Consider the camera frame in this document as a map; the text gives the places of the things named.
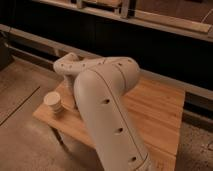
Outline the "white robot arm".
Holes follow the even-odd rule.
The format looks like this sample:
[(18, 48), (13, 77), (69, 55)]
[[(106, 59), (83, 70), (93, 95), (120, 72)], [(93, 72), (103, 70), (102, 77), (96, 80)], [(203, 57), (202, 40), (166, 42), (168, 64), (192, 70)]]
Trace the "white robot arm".
[(105, 171), (155, 171), (122, 96), (140, 79), (130, 57), (80, 60), (70, 53), (54, 62), (73, 86), (74, 99)]

